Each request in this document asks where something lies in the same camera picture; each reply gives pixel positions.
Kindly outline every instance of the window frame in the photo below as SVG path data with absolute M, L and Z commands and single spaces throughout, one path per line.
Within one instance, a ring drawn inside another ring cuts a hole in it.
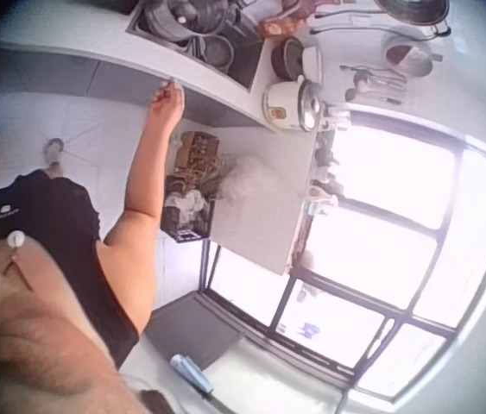
M 340 208 L 345 208 L 358 213 L 373 216 L 381 220 L 385 220 L 389 223 L 402 226 L 406 229 L 411 229 L 412 231 L 419 232 L 423 235 L 431 236 L 436 241 L 437 246 L 432 255 L 431 262 L 427 267 L 426 273 L 423 276 L 423 279 L 421 280 L 420 285 L 413 295 L 413 298 L 411 299 L 408 307 L 405 310 L 401 310 L 396 306 L 385 303 L 380 299 L 373 298 L 365 293 L 361 293 L 360 291 L 356 291 L 347 286 L 341 285 L 326 277 L 316 274 L 313 271 L 305 269 L 304 267 L 296 266 L 288 272 L 289 279 L 287 285 L 285 286 L 285 291 L 281 295 L 281 300 L 278 303 L 277 310 L 275 311 L 270 325 L 265 325 L 254 319 L 244 310 L 237 308 L 227 299 L 221 297 L 221 295 L 211 289 L 211 283 L 214 278 L 216 265 L 221 255 L 222 248 L 221 246 L 217 247 L 211 265 L 211 271 L 210 274 L 208 274 L 208 260 L 210 253 L 210 241 L 208 240 L 203 243 L 199 291 L 203 293 L 206 297 L 208 297 L 212 302 L 218 304 L 221 308 L 228 311 L 231 315 L 238 318 L 244 324 L 248 325 L 252 330 L 258 333 L 259 336 L 265 339 L 266 342 L 275 342 L 275 344 L 281 345 L 290 353 L 296 354 L 300 358 L 311 361 L 313 367 L 321 368 L 321 371 L 323 371 L 322 373 L 319 372 L 319 369 L 316 370 L 319 377 L 321 375 L 325 376 L 325 370 L 333 374 L 335 382 L 337 383 L 335 386 L 342 389 L 342 391 L 344 392 L 344 398 L 347 398 L 348 392 L 350 390 L 356 390 L 370 397 L 378 398 L 382 401 L 386 401 L 395 405 L 398 404 L 398 402 L 403 399 L 403 397 L 413 387 L 415 387 L 420 381 L 422 381 L 422 379 L 425 377 L 425 374 L 430 371 L 432 367 L 437 364 L 437 362 L 439 362 L 440 358 L 456 342 L 456 339 L 464 330 L 465 325 L 469 322 L 471 315 L 477 309 L 486 292 L 485 271 L 473 299 L 470 301 L 466 312 L 462 316 L 456 328 L 446 326 L 442 323 L 436 323 L 434 321 L 430 321 L 413 314 L 413 308 L 419 301 L 420 294 L 428 283 L 429 279 L 431 278 L 434 268 L 439 261 L 440 254 L 442 252 L 445 239 L 448 234 L 448 229 L 450 228 L 451 217 L 458 194 L 459 173 L 461 170 L 463 153 L 465 150 L 472 150 L 480 153 L 483 157 L 486 158 L 486 151 L 476 145 L 473 145 L 467 140 L 459 139 L 447 133 L 440 132 L 434 129 L 429 129 L 413 122 L 395 120 L 394 118 L 389 116 L 381 116 L 367 112 L 352 111 L 351 124 L 373 129 L 380 129 L 393 134 L 406 136 L 409 139 L 415 139 L 417 141 L 429 143 L 438 147 L 443 147 L 453 152 L 455 157 L 451 184 L 451 195 L 448 201 L 448 205 L 446 206 L 446 211 L 443 215 L 442 222 L 438 229 L 430 229 L 423 224 L 415 222 L 414 220 L 397 215 L 391 211 L 381 209 L 374 205 L 366 204 L 344 197 L 339 197 Z M 303 238 L 303 246 L 306 245 L 306 240 L 309 236 L 312 226 L 312 220 L 312 216 L 307 217 L 303 220 L 301 224 L 299 238 L 300 240 L 302 240 Z M 366 309 L 370 309 L 384 315 L 382 324 L 376 331 L 376 334 L 372 338 L 368 347 L 363 352 L 362 357 L 358 360 L 357 364 L 354 367 L 346 367 L 336 361 L 330 360 L 325 356 L 311 350 L 310 348 L 300 345 L 297 342 L 285 337 L 283 334 L 279 334 L 276 331 L 277 325 L 281 320 L 281 316 L 287 306 L 288 300 L 297 279 L 301 280 L 304 283 L 307 283 L 308 285 L 319 288 L 320 290 L 329 293 L 337 298 L 341 298 L 353 304 L 357 304 Z M 384 336 L 381 343 L 373 352 L 373 354 L 368 358 L 367 355 L 369 351 L 373 346 L 375 346 L 377 339 L 382 333 L 385 324 L 390 319 L 394 320 L 394 325 Z M 437 353 L 410 380 L 410 382 L 405 385 L 401 390 L 399 390 L 392 398 L 360 388 L 357 385 L 358 381 L 384 352 L 384 350 L 396 337 L 404 324 L 409 324 L 424 331 L 430 332 L 434 335 L 442 336 L 443 338 L 445 338 L 445 342 L 437 351 Z

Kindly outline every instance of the woman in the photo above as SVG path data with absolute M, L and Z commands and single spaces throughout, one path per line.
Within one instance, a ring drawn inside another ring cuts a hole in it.
M 47 147 L 47 170 L 0 190 L 0 384 L 7 385 L 0 387 L 0 412 L 14 412 L 10 407 L 24 394 L 34 404 L 30 410 L 24 401 L 23 412 L 49 407 L 41 396 L 49 393 L 107 394 L 87 399 L 92 408 L 129 395 L 118 391 L 123 385 L 114 368 L 138 342 L 152 310 L 167 145 L 184 105 L 173 82 L 155 93 L 123 214 L 103 241 L 86 189 L 61 177 L 56 141 Z

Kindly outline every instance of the white tile floor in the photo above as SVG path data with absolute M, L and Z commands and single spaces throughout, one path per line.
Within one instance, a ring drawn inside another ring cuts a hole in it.
M 101 236 L 123 208 L 123 193 L 146 110 L 128 103 L 39 93 L 0 94 L 0 188 L 44 166 L 48 138 L 65 142 L 65 175 L 84 185 L 100 213 Z M 174 136 L 205 129 L 183 120 Z M 168 155 L 167 170 L 173 168 Z M 200 242 L 176 244 L 160 232 L 155 245 L 155 309 L 198 288 Z

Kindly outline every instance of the cabinet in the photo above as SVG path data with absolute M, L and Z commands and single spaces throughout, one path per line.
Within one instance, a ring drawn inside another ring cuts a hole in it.
M 58 93 L 146 105 L 164 78 L 127 66 L 63 53 L 0 49 L 0 93 Z M 186 89 L 184 117 L 211 127 L 259 126 L 227 105 Z

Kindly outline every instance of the white rice cooker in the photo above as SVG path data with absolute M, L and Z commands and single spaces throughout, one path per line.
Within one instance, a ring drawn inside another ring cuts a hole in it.
M 266 119 L 281 129 L 315 130 L 322 108 L 319 89 L 319 84 L 304 80 L 303 76 L 296 82 L 269 86 L 262 102 Z

